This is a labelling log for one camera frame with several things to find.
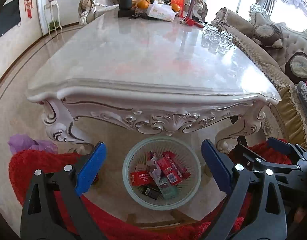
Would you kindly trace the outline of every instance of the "side table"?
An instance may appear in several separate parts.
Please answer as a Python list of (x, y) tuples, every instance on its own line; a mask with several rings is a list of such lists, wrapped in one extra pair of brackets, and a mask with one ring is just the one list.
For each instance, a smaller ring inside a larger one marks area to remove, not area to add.
[[(53, 5), (56, 5), (57, 7), (57, 12), (58, 12), (58, 26), (56, 26), (56, 23), (55, 23), (55, 18), (54, 18), (54, 15), (53, 15), (53, 9), (52, 9), (52, 6)], [(48, 33), (50, 35), (50, 26), (49, 26), (49, 23), (47, 21), (47, 17), (46, 17), (46, 9), (50, 9), (50, 15), (51, 15), (51, 18), (52, 18), (52, 23), (54, 25), (54, 30), (56, 32), (56, 35), (57, 35), (57, 28), (60, 28), (60, 30), (62, 31), (62, 27), (61, 27), (61, 24), (60, 24), (60, 12), (59, 12), (59, 5), (58, 5), (58, 2), (57, 0), (54, 0), (52, 2), (50, 2), (49, 4), (46, 4), (44, 5), (44, 16), (45, 16), (45, 20), (46, 20), (46, 23), (47, 23), (47, 26), (48, 26)]]

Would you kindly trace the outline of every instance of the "purple plastic bag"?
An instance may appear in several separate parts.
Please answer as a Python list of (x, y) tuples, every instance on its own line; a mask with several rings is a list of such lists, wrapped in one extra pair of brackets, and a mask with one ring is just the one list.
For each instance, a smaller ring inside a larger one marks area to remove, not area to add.
[(57, 145), (55, 145), (53, 142), (45, 140), (35, 141), (27, 134), (15, 134), (11, 136), (8, 144), (13, 155), (24, 150), (39, 150), (58, 154)]

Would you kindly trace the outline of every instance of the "beige sofa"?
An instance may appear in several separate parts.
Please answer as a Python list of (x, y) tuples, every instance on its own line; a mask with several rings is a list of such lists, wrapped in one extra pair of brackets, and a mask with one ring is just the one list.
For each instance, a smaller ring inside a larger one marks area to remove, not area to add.
[[(300, 144), (307, 149), (307, 118), (300, 103), (296, 87), (282, 72), (284, 65), (297, 51), (307, 54), (307, 31), (303, 33), (289, 29), (284, 23), (273, 23), (268, 13), (258, 4), (250, 7), (250, 22), (229, 9), (222, 8), (212, 21), (220, 30), (228, 31), (239, 47), (275, 85), (282, 101), (276, 106), (267, 106), (266, 119), (262, 123), (266, 137), (285, 138), (292, 144)], [(262, 49), (252, 39), (255, 23), (275, 24), (282, 31), (282, 49)]]

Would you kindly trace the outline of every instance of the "blue gripper pad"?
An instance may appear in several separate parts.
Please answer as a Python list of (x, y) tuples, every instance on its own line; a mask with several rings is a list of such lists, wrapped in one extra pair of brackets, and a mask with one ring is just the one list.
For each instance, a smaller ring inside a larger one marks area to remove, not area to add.
[(87, 192), (95, 179), (106, 158), (106, 146), (99, 142), (90, 153), (91, 157), (86, 161), (82, 169), (77, 174), (75, 191), (78, 196)]
[(227, 195), (230, 195), (232, 193), (233, 162), (227, 154), (218, 152), (209, 139), (202, 142), (201, 153), (210, 168), (218, 188)]
[(269, 137), (267, 143), (269, 147), (282, 153), (283, 155), (289, 155), (291, 153), (290, 145), (276, 138)]

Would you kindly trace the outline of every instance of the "television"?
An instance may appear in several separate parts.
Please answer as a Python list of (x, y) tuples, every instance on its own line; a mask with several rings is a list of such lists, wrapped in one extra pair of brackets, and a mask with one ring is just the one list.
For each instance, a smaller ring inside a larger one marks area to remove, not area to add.
[(0, 9), (0, 37), (21, 22), (19, 0), (13, 0)]

